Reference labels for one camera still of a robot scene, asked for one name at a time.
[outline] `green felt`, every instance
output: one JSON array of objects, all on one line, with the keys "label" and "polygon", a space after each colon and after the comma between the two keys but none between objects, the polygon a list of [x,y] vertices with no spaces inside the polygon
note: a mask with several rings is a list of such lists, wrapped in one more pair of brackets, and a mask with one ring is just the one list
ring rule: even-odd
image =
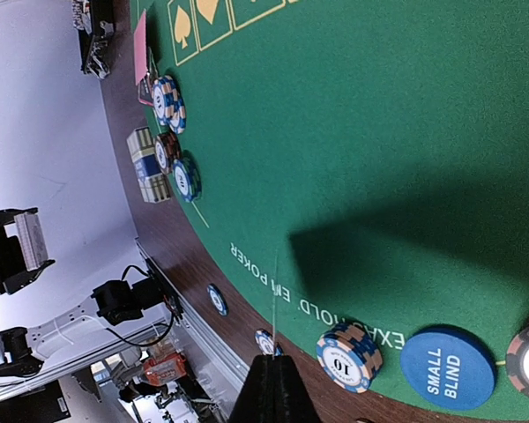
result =
[{"label": "green felt", "polygon": [[[301,0],[180,66],[194,33],[182,51],[167,3],[132,4],[134,22],[143,8],[186,103],[209,228],[183,209],[212,258],[269,321],[276,273],[277,327],[312,356],[333,315],[363,321],[384,356],[372,390],[447,412],[408,385],[397,339],[452,324],[504,360],[529,313],[529,0]],[[529,399],[500,367],[457,414],[529,419]]]}]

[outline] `pink card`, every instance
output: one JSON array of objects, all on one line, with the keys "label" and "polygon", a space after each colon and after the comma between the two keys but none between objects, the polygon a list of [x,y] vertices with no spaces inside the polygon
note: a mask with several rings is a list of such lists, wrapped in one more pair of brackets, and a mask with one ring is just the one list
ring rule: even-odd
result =
[{"label": "pink card", "polygon": [[138,25],[133,33],[133,53],[135,57],[135,85],[139,85],[141,79],[148,72],[147,68],[147,11],[143,10]]}]

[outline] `dark wooden surface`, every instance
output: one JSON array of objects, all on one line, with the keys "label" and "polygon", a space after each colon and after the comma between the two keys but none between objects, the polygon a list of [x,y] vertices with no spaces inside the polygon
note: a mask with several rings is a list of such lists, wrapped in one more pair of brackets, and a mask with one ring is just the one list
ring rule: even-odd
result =
[{"label": "dark wooden surface", "polygon": [[[260,353],[254,341],[255,330],[271,330],[270,325],[235,290],[210,258],[184,216],[178,200],[173,198],[161,204],[146,204],[139,192],[126,145],[127,136],[134,129],[145,126],[144,111],[137,102],[134,86],[129,0],[115,1],[115,22],[115,38],[108,56],[112,74],[102,81],[101,90],[117,165],[139,239],[197,312],[250,364]],[[210,302],[206,292],[210,283],[215,284],[226,297],[230,309],[227,317],[220,316]],[[279,341],[284,351],[294,358],[324,423],[354,423],[358,418],[368,418],[374,423],[490,421],[427,412],[374,392],[361,395],[346,392],[330,381],[315,358],[281,334]]]}]

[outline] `cable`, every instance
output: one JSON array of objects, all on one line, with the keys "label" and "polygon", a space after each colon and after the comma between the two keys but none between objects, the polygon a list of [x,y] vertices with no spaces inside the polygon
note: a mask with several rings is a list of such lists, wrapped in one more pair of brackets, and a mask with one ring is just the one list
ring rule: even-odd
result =
[{"label": "cable", "polygon": [[170,323],[167,325],[167,329],[165,330],[165,332],[160,336],[158,337],[157,339],[155,339],[154,341],[151,341],[151,342],[147,342],[146,344],[136,344],[135,342],[131,342],[131,341],[128,341],[126,338],[122,337],[119,333],[117,333],[115,330],[111,330],[110,328],[105,328],[109,333],[111,333],[112,335],[115,335],[116,337],[118,337],[121,341],[125,342],[126,344],[129,344],[129,345],[133,345],[133,346],[152,346],[152,345],[155,345],[155,344],[158,344],[160,341],[162,341],[164,338],[167,337],[168,333],[170,332],[170,330],[172,329],[173,327],[173,322],[175,321],[175,315],[174,314],[171,314],[170,315]]},{"label": "cable", "polygon": [[130,264],[129,266],[127,266],[125,268],[125,270],[123,271],[123,274],[122,274],[122,280],[125,280],[125,277],[127,276],[127,273],[131,270],[131,269],[135,269],[136,271],[138,271],[139,273],[141,273],[143,276],[145,276],[146,278],[149,277],[149,274],[144,271],[143,269],[141,269],[139,266],[136,266],[135,264]]}]

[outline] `poker table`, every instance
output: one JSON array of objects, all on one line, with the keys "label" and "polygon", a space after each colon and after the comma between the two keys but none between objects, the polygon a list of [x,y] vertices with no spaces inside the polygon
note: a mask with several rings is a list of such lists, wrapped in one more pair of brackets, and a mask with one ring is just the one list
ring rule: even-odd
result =
[{"label": "poker table", "polygon": [[[201,176],[184,212],[258,313],[312,356],[364,323],[381,395],[529,419],[502,367],[529,315],[529,0],[138,0],[133,26],[142,10]],[[498,361],[480,408],[403,376],[404,343],[434,324]]]}]

